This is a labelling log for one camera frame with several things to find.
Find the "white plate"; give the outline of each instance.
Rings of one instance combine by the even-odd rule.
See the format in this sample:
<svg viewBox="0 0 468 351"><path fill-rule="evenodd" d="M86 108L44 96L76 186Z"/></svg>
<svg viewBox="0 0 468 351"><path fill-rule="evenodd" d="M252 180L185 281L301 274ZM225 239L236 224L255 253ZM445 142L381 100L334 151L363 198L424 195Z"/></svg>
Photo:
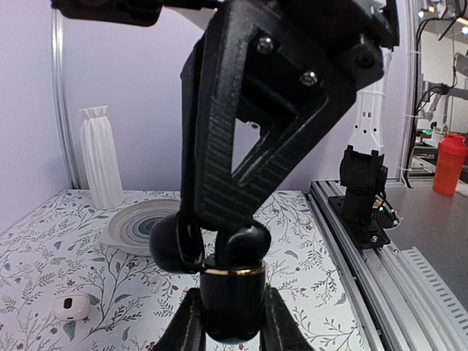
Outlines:
<svg viewBox="0 0 468 351"><path fill-rule="evenodd" d="M101 233L103 244L137 256L151 256L149 233L154 223L177 212L181 201L158 199L136 203L118 212Z"/></svg>

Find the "tablecloth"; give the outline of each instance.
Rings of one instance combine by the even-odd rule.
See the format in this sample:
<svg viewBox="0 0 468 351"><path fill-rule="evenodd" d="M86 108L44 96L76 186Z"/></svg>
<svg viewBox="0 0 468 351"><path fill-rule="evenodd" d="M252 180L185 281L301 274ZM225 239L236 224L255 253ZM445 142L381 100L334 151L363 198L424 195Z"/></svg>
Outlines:
<svg viewBox="0 0 468 351"><path fill-rule="evenodd" d="M178 198L177 192L128 191L124 203L97 210L85 190L67 190L44 203L0 237L1 351L147 351L164 332L198 275L160 271L99 242L112 216L139 201ZM320 231L300 192L275 192L256 214L273 237L265 258L268 283L278 288L298 327L317 351L358 351L361 337L348 297ZM213 233L204 234L207 254ZM149 278L164 283L151 292ZM88 294L91 312L61 322L51 313L57 294ZM258 339L207 350L258 350Z"/></svg>

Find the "red bottle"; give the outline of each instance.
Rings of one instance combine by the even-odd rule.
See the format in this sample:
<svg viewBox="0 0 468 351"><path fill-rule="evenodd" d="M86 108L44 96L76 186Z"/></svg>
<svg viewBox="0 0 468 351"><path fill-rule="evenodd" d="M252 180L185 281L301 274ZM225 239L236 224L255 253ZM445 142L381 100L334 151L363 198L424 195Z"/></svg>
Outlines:
<svg viewBox="0 0 468 351"><path fill-rule="evenodd" d="M455 194L456 184L468 154L464 138L457 134L447 134L439 143L436 177L432 189L444 196Z"/></svg>

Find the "gray table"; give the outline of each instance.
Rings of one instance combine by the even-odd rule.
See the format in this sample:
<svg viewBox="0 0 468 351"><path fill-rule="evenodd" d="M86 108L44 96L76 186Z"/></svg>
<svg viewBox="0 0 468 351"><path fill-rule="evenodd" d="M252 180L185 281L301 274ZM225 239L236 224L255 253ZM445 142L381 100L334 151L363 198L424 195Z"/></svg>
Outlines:
<svg viewBox="0 0 468 351"><path fill-rule="evenodd" d="M416 247L468 309L468 197L443 197L432 182L414 189L387 189L390 204L403 218L387 233L401 250Z"/></svg>

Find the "perforated metal strip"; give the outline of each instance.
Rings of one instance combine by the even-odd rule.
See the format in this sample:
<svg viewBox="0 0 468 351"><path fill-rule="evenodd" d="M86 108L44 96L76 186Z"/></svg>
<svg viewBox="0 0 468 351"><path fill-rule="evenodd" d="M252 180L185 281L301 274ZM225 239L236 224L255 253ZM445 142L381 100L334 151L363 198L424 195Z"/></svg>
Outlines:
<svg viewBox="0 0 468 351"><path fill-rule="evenodd" d="M452 322L460 338L468 345L467 310L461 305L460 301L458 301L450 288L444 283L439 274L437 274L418 249L413 247L410 250L404 250L402 253L415 271L418 272L424 284L427 286L428 291L442 307L442 310Z"/></svg>

